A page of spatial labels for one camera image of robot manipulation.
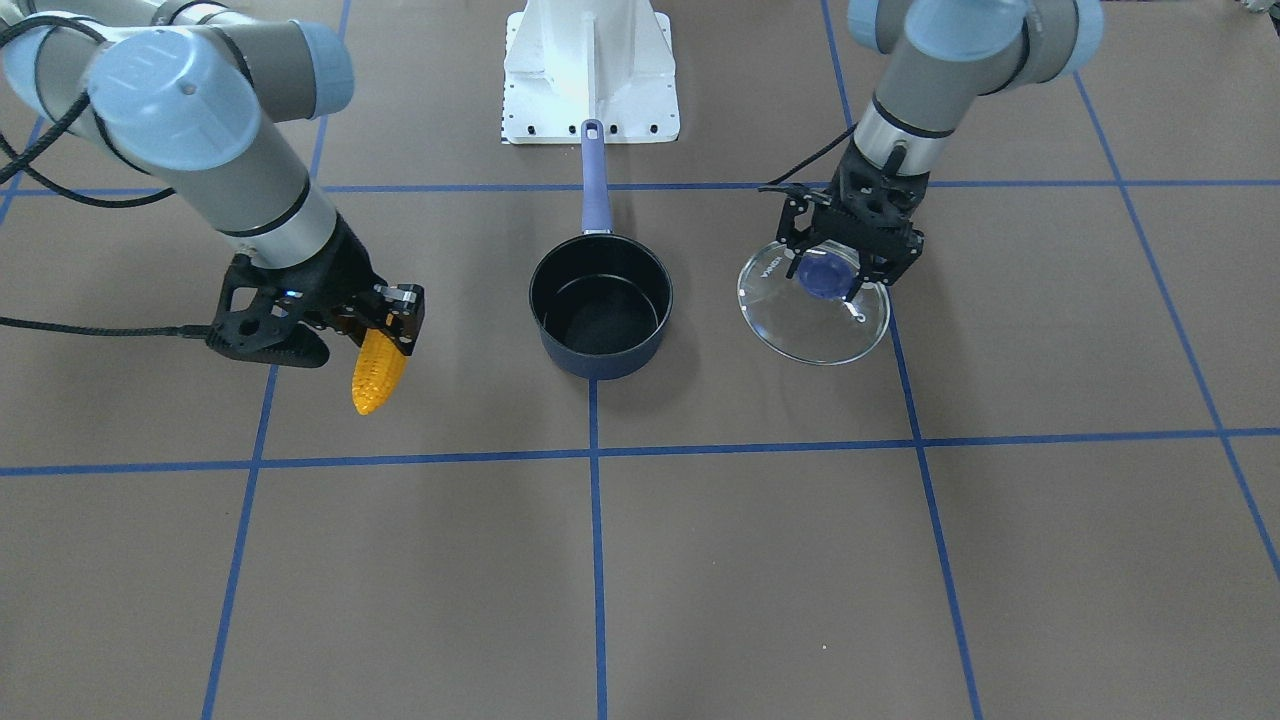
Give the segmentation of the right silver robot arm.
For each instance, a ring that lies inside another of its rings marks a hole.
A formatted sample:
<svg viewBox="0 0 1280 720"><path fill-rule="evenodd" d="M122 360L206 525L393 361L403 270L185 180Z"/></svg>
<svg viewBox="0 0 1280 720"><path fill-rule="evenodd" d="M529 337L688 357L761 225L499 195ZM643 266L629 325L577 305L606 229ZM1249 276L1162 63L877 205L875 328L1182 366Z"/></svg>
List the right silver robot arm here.
<svg viewBox="0 0 1280 720"><path fill-rule="evenodd" d="M14 94L72 135L150 176L233 249L214 319L174 334L234 360L316 368L321 331L401 357L424 291L392 284L282 122L343 109L353 95L337 33L257 20L218 1L5 1L3 69Z"/></svg>

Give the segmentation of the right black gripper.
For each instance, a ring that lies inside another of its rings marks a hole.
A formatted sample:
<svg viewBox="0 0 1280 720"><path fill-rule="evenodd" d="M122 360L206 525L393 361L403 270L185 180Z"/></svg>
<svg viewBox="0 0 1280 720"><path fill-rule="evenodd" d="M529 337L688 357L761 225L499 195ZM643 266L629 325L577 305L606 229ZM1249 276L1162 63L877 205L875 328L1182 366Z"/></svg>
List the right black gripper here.
<svg viewBox="0 0 1280 720"><path fill-rule="evenodd" d="M356 347L381 332L401 355L413 355L425 318L425 288L390 284L379 275L367 249L342 215L319 252L303 263L275 269L271 275L270 286L301 295L293 309L308 324L333 329Z"/></svg>

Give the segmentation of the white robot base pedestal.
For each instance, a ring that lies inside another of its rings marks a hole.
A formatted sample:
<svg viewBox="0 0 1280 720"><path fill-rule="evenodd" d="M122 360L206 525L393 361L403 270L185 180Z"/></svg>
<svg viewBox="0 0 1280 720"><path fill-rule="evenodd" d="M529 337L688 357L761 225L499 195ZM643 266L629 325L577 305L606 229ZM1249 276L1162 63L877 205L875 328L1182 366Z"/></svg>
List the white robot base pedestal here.
<svg viewBox="0 0 1280 720"><path fill-rule="evenodd" d="M608 143L681 135L671 18L649 1L527 1L506 18L500 141Z"/></svg>

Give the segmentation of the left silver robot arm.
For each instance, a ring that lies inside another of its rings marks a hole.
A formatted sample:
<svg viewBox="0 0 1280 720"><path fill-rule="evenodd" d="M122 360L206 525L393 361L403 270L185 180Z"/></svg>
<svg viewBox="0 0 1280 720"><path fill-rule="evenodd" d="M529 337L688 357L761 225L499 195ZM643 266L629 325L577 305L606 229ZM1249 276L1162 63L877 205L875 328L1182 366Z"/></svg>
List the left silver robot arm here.
<svg viewBox="0 0 1280 720"><path fill-rule="evenodd" d="M852 1L851 36L890 61L827 191L781 176L787 278L822 299L893 284L923 254L913 224L931 173L973 102L1071 74L1105 33L1098 1Z"/></svg>

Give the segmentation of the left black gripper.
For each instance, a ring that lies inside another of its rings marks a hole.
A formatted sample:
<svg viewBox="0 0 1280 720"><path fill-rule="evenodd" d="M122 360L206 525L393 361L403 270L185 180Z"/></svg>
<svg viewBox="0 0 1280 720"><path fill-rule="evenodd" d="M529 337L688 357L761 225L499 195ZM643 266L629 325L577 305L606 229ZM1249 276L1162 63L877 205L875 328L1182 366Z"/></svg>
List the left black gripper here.
<svg viewBox="0 0 1280 720"><path fill-rule="evenodd" d="M840 243L858 254L858 270L846 292L852 301L864 284L892 286L923 255L924 236L913 215L923 201L925 177L897 174L904 158L905 149L897 147L890 164L878 167L850 141L823 190L785 192L777 237L790 252L788 281L808 251L824 242ZM796 219L806 213L810 224L797 228Z"/></svg>

